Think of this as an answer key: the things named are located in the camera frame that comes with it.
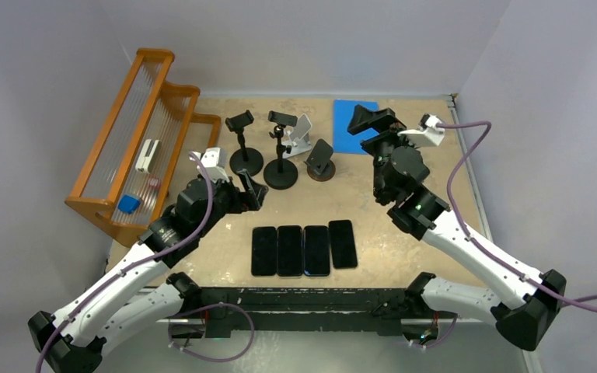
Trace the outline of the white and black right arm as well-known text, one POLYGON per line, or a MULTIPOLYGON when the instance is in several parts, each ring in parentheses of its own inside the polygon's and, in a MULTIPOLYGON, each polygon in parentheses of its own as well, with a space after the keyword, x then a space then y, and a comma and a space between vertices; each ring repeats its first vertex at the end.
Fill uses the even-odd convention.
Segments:
POLYGON ((391 109, 355 106, 349 134, 372 129, 376 136, 361 142, 373 157, 373 195, 388 206, 392 223, 415 239, 440 250, 484 286, 447 281, 420 274, 407 289, 405 305, 416 316, 429 311, 451 312, 493 326, 517 348, 534 351, 558 315, 566 279, 556 270, 542 272, 507 254, 464 222, 452 196, 431 192, 430 174, 420 148, 436 147, 446 125, 426 113, 416 129, 407 128, 391 109))

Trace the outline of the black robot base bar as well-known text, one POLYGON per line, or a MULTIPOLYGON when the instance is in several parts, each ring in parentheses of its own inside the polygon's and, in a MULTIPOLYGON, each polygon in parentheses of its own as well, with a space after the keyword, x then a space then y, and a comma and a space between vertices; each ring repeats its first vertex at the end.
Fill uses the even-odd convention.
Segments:
POLYGON ((208 338, 233 331, 370 332, 403 336, 413 325, 450 320, 405 288, 217 288, 192 295, 171 320, 204 320, 208 338))

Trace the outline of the black round-base phone stand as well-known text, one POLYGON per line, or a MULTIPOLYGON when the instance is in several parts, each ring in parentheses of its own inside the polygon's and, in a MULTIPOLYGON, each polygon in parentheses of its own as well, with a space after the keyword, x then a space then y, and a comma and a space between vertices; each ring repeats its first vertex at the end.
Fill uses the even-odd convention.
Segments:
POLYGON ((254 122, 254 117, 249 110, 234 117, 225 119, 225 125, 228 130, 236 134, 239 149, 232 153, 229 160, 230 168, 233 172, 245 169, 251 176, 258 174, 264 165, 262 154, 255 148, 246 145, 244 136, 245 127, 254 122))

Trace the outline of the black phone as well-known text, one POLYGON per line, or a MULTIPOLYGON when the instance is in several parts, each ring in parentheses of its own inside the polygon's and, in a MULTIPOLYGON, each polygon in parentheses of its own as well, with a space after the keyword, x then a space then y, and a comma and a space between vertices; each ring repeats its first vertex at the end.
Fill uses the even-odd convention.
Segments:
POLYGON ((350 220, 330 221, 330 252, 333 267, 352 269, 358 266, 354 229, 350 220))
POLYGON ((303 274, 302 228, 297 225, 278 227, 278 265, 280 277, 298 277, 303 274))
POLYGON ((309 277, 330 275, 330 237, 325 225, 310 225, 303 229, 304 274, 309 277))

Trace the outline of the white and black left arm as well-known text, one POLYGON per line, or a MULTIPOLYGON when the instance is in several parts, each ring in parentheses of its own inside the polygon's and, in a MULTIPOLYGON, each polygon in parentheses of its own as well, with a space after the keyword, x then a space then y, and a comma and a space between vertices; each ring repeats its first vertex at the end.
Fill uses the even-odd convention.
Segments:
POLYGON ((236 175, 242 189, 229 177, 211 180, 203 171, 92 287, 53 313, 32 316, 28 327, 39 352, 35 370, 48 364, 55 372, 93 372, 115 346, 149 322, 208 315, 226 307, 222 301, 210 303, 184 273, 171 274, 142 299, 134 297, 192 253, 225 215, 261 209, 267 186, 256 183, 245 169, 236 175))

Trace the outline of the black tall phone stand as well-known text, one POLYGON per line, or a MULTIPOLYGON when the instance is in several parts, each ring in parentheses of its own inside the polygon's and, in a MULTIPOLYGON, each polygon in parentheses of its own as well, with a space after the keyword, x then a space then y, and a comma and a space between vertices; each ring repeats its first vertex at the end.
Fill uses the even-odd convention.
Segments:
POLYGON ((285 128, 287 126, 295 127, 298 118, 294 115, 270 110, 267 119, 275 124, 273 131, 269 135, 277 141, 277 158, 270 161, 264 167, 264 181, 270 188, 286 190, 296 183, 298 169, 294 163, 284 159, 284 155, 288 154, 292 147, 290 145, 283 145, 282 138, 285 135, 285 128))

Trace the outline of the black smartphone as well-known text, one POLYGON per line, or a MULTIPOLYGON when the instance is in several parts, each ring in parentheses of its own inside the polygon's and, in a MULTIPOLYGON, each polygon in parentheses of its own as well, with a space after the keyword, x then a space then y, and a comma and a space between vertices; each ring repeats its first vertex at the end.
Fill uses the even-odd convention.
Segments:
POLYGON ((272 226, 252 231, 251 274, 254 277, 274 276, 278 265, 278 233, 272 226))

